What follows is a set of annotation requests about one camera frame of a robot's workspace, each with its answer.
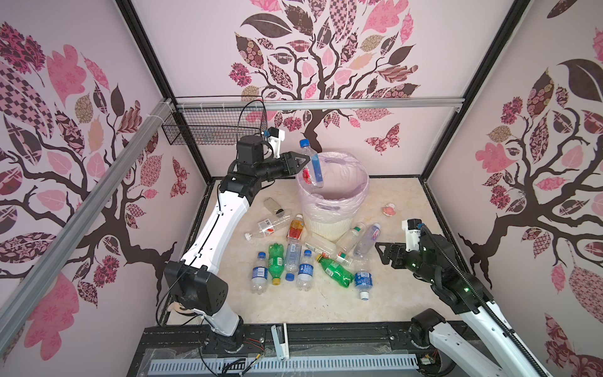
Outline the Fiji water bottle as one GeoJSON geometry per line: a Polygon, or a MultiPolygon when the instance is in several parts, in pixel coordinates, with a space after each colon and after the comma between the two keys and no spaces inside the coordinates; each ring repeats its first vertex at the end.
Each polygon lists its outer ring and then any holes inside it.
{"type": "Polygon", "coordinates": [[[323,188],[324,181],[318,153],[310,147],[308,139],[302,139],[299,144],[301,152],[310,158],[301,173],[303,182],[319,189],[323,188]]]}

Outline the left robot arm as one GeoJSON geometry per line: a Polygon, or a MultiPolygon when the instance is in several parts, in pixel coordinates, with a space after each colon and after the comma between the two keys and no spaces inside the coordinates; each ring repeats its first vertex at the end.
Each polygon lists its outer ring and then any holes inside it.
{"type": "Polygon", "coordinates": [[[309,162],[309,156],[298,152],[277,152],[261,136],[240,138],[236,158],[218,186],[217,202],[207,224],[181,260],[167,264],[167,295],[201,315],[215,334],[233,337],[243,323],[226,302],[229,286],[218,276],[236,226],[265,182],[293,177],[309,162]]]}

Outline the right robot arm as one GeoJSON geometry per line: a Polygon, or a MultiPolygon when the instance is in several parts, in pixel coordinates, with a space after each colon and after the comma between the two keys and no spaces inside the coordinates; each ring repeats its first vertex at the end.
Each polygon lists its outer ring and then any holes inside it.
{"type": "Polygon", "coordinates": [[[463,338],[436,310],[426,309],[411,319],[411,341],[435,348],[469,376],[548,376],[550,372],[521,340],[493,296],[475,276],[461,269],[454,246],[427,227],[408,232],[404,243],[375,244],[383,264],[408,270],[430,285],[485,345],[485,356],[463,338]]]}

